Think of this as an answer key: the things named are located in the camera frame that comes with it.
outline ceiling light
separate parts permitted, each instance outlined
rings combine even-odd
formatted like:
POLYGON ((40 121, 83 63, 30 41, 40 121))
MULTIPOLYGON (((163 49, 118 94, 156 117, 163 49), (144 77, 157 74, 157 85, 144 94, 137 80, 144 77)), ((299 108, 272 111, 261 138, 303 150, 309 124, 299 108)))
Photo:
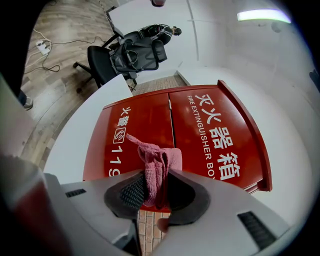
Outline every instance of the ceiling light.
POLYGON ((291 23, 291 20, 280 10, 260 9, 248 10, 237 14, 238 21, 247 20, 276 20, 285 23, 291 23))

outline shoe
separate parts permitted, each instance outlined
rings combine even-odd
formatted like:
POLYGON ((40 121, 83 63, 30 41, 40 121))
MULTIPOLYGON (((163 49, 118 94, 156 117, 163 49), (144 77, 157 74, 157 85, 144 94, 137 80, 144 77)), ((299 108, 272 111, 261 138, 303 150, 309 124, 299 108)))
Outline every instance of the shoe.
POLYGON ((30 97, 26 97, 26 101, 25 101, 25 104, 24 104, 24 109, 25 110, 30 110, 32 109, 32 107, 34 106, 34 101, 32 100, 32 98, 30 97))

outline power strip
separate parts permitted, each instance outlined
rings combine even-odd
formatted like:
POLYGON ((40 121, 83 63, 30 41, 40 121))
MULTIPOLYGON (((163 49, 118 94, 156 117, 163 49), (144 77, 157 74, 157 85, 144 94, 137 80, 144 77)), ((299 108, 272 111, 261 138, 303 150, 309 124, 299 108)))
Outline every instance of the power strip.
POLYGON ((39 52, 41 52, 43 56, 47 55, 50 52, 49 47, 47 47, 48 45, 46 45, 46 42, 44 42, 43 40, 35 42, 35 46, 38 48, 39 52))

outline red cabinet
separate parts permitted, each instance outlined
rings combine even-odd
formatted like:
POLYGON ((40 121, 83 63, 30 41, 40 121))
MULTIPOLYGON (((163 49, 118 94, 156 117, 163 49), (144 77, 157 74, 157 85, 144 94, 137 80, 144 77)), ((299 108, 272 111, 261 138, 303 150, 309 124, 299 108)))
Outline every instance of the red cabinet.
POLYGON ((179 148, 183 170, 252 193, 272 189, 267 150, 238 97, 217 85, 141 94, 103 108, 89 144, 84 180, 144 169, 131 134, 161 148, 179 148))

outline pink towel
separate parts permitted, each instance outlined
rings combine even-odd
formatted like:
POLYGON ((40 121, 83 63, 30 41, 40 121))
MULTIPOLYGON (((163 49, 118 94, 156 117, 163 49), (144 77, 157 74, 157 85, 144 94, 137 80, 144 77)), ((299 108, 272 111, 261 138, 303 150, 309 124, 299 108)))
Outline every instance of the pink towel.
POLYGON ((138 154, 145 163, 145 180, 149 192, 144 205, 157 209, 166 207, 168 169, 182 170, 182 154, 179 148, 160 148, 157 145, 141 142, 127 134, 131 142, 138 145, 138 154))

